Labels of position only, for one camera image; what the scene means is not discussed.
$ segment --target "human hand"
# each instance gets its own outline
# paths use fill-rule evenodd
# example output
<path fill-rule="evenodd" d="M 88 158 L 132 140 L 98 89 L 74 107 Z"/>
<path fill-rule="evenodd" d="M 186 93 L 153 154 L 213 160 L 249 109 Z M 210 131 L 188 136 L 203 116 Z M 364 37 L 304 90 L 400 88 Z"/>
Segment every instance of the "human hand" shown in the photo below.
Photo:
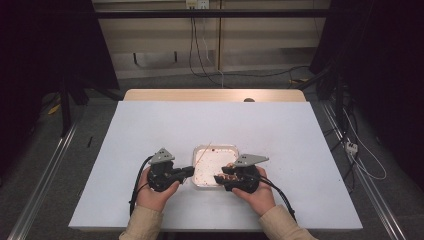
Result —
<path fill-rule="evenodd" d="M 265 169 L 256 166 L 259 174 L 266 177 Z M 272 189 L 269 185 L 263 182 L 259 182 L 258 189 L 254 193 L 247 193 L 238 188 L 233 188 L 232 192 L 239 198 L 249 203 L 250 207 L 259 216 L 264 215 L 268 210 L 275 207 L 274 195 L 272 195 Z"/>
<path fill-rule="evenodd" d="M 175 181 L 168 189 L 163 192 L 156 192 L 149 187 L 147 183 L 147 175 L 150 171 L 150 167 L 144 169 L 141 174 L 138 187 L 144 186 L 137 196 L 137 205 L 145 208 L 149 208 L 158 212 L 162 212 L 165 208 L 166 201 L 177 191 L 180 186 L 179 181 Z"/>

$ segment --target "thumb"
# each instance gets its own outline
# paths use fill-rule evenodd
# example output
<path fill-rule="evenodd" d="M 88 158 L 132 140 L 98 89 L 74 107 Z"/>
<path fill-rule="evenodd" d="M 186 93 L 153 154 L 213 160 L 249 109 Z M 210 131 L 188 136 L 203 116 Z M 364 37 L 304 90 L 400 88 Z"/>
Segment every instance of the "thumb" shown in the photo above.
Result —
<path fill-rule="evenodd" d="M 243 199 L 243 200 L 245 200 L 245 201 L 247 201 L 247 199 L 249 198 L 249 196 L 250 196 L 250 194 L 249 193 L 247 193 L 247 192 L 245 192 L 245 191 L 243 191 L 243 190 L 241 190 L 241 189 L 238 189 L 238 188 L 233 188 L 232 190 L 231 190 L 237 197 L 239 197 L 239 198 L 241 198 L 241 199 Z"/>

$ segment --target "electrical outlet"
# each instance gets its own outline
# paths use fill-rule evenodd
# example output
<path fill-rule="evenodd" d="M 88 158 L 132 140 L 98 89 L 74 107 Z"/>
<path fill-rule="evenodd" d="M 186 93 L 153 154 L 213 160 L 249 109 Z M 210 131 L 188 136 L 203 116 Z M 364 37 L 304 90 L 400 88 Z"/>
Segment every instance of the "electrical outlet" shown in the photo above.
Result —
<path fill-rule="evenodd" d="M 196 9 L 197 8 L 197 0 L 186 0 L 187 9 Z"/>
<path fill-rule="evenodd" d="M 209 9 L 209 0 L 197 0 L 197 9 Z"/>

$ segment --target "sleeve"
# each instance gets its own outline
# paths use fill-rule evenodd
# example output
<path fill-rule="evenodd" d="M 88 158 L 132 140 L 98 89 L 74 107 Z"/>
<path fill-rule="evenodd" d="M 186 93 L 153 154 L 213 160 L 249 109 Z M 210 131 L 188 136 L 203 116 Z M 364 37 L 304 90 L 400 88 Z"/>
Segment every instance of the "sleeve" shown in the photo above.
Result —
<path fill-rule="evenodd" d="M 120 240 L 155 240 L 160 232 L 163 214 L 145 207 L 136 206 L 127 229 Z"/>
<path fill-rule="evenodd" d="M 259 219 L 259 223 L 264 233 L 271 240 L 316 239 L 308 230 L 299 227 L 282 205 L 268 210 Z"/>

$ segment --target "white tabletop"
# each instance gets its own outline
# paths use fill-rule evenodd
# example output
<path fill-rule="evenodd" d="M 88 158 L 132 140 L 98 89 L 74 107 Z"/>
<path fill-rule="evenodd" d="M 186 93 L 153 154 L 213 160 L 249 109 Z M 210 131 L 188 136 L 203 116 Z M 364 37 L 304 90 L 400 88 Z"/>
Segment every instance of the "white tabletop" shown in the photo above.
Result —
<path fill-rule="evenodd" d="M 209 143 L 269 157 L 258 165 L 286 194 L 300 226 L 362 228 L 309 103 L 166 101 L 118 104 L 69 226 L 123 230 L 141 163 L 165 147 L 176 157 L 174 167 L 185 167 L 193 150 Z M 274 197 L 284 205 L 277 192 Z M 199 190 L 191 180 L 164 214 L 164 231 L 261 231 L 243 200 L 223 189 Z"/>

